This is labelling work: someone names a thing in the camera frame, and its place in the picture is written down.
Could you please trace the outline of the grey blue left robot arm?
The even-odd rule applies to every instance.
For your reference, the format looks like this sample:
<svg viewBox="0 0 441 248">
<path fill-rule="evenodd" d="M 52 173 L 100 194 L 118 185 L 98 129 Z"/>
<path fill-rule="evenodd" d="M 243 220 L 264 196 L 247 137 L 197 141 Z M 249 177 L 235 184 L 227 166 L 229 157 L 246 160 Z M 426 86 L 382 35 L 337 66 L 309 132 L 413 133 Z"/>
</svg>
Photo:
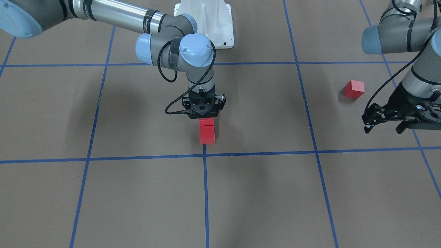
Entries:
<svg viewBox="0 0 441 248">
<path fill-rule="evenodd" d="M 418 19 L 420 0 L 391 0 L 378 25 L 362 35 L 366 54 L 417 52 L 410 70 L 384 106 L 368 101 L 362 115 L 365 133 L 378 124 L 398 121 L 398 134 L 406 129 L 440 129 L 440 1 L 432 1 L 432 18 Z"/>
</svg>

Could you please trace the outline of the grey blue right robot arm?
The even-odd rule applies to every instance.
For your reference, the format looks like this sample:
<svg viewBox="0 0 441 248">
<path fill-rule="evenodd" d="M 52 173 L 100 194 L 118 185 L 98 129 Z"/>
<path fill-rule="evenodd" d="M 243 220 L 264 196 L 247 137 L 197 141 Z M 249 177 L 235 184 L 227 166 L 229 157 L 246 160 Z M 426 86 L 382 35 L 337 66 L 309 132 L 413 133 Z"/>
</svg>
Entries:
<svg viewBox="0 0 441 248">
<path fill-rule="evenodd" d="M 214 83 L 216 48 L 197 31 L 196 20 L 189 14 L 168 15 L 120 0 L 2 0 L 1 29 L 22 39 L 69 19 L 103 22 L 139 34 L 135 52 L 139 61 L 162 69 L 183 72 L 188 89 L 167 105 L 167 115 L 185 114 L 191 119 L 217 117 L 226 96 L 217 95 Z"/>
</svg>

